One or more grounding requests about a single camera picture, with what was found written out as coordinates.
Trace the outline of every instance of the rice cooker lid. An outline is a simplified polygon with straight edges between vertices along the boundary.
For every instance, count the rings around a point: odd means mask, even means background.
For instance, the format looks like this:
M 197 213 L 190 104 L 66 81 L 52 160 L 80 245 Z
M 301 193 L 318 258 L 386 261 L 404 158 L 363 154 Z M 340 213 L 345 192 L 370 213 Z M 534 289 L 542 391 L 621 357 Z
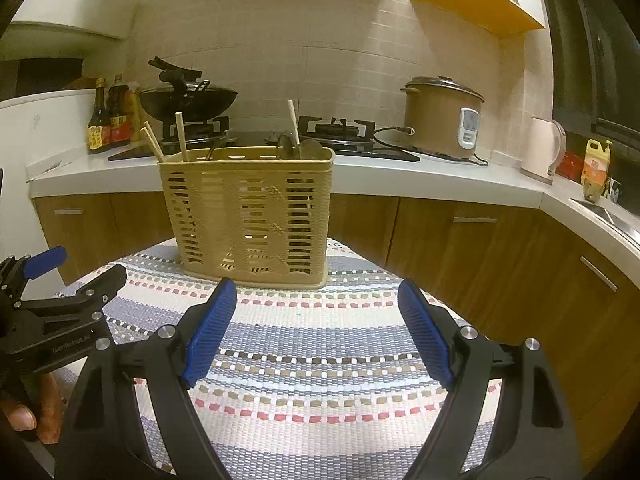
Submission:
M 438 77 L 423 77 L 423 76 L 414 77 L 413 79 L 411 79 L 411 81 L 409 81 L 406 84 L 406 86 L 410 86 L 410 85 L 439 86 L 441 88 L 449 88 L 449 89 L 452 89 L 452 90 L 459 90 L 459 91 L 464 92 L 466 94 L 473 95 L 474 97 L 477 97 L 478 99 L 480 99 L 484 103 L 484 97 L 482 97 L 478 92 L 476 92 L 475 90 L 472 90 L 471 88 L 469 88 L 467 86 L 463 86 L 463 85 L 461 85 L 459 83 L 456 83 L 450 77 L 444 77 L 442 75 L 440 75 Z

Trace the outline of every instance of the power cord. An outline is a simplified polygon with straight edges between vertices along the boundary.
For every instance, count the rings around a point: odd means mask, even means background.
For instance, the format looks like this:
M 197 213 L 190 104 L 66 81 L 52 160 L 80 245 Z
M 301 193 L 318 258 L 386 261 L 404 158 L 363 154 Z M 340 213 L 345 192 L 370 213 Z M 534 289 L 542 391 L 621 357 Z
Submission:
M 404 126 L 391 126 L 389 128 L 380 128 L 379 130 L 376 130 L 375 132 L 373 132 L 373 139 L 382 144 L 383 146 L 386 146 L 388 148 L 391 148 L 393 150 L 397 150 L 398 152 L 412 152 L 412 153 L 420 153 L 421 155 L 431 155 L 431 156 L 436 156 L 439 158 L 442 158 L 443 160 L 449 160 L 451 162 L 470 162 L 471 164 L 475 164 L 476 166 L 481 166 L 482 168 L 486 168 L 489 165 L 489 161 L 488 160 L 484 160 L 484 158 L 480 158 L 479 156 L 474 154 L 475 159 L 477 160 L 473 160 L 472 158 L 455 158 L 454 156 L 449 156 L 449 155 L 444 155 L 443 153 L 429 153 L 429 152 L 425 152 L 424 150 L 421 150 L 420 148 L 416 148 L 415 146 L 411 146 L 408 148 L 401 148 L 400 146 L 395 146 L 393 144 L 389 144 L 388 142 L 385 142 L 384 140 L 380 140 L 377 136 L 376 133 L 379 132 L 384 132 L 386 130 L 397 130 L 399 132 L 403 132 L 406 133 L 407 135 L 413 135 L 415 133 L 415 130 L 413 128 L 405 128 Z

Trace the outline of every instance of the wok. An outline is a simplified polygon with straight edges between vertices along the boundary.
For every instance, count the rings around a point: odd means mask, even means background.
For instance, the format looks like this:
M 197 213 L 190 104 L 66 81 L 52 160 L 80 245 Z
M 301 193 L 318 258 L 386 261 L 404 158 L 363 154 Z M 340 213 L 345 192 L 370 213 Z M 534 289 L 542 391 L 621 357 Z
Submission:
M 199 70 L 180 68 L 159 57 L 149 61 L 149 65 L 161 68 L 161 84 L 140 92 L 140 104 L 158 121 L 175 122 L 175 113 L 181 111 L 184 122 L 207 121 L 218 117 L 229 108 L 238 92 L 212 86 L 207 80 L 196 82 L 202 75 Z

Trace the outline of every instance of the white countertop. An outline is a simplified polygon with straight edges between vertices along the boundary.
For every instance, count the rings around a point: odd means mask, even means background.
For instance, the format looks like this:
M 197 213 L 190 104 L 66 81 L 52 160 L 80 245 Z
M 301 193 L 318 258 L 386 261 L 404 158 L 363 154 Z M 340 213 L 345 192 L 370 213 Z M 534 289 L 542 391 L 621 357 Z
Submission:
M 117 152 L 85 155 L 41 174 L 30 181 L 30 196 L 162 191 L 154 158 L 108 161 Z M 331 191 L 542 209 L 604 254 L 640 288 L 640 253 L 596 215 L 573 203 L 571 198 L 582 199 L 582 187 L 560 176 L 548 186 L 497 164 L 482 168 L 431 159 L 404 162 L 338 155 Z M 601 205 L 640 232 L 638 218 L 604 199 Z

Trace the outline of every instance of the rice cooker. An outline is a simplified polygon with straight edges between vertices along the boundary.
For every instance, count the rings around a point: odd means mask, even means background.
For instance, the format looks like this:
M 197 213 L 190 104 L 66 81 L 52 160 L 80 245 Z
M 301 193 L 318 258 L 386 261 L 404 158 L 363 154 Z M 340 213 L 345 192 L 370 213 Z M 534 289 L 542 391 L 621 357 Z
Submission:
M 404 126 L 415 130 L 412 145 L 452 158 L 475 154 L 484 102 L 478 92 L 443 76 L 414 77 L 402 91 Z

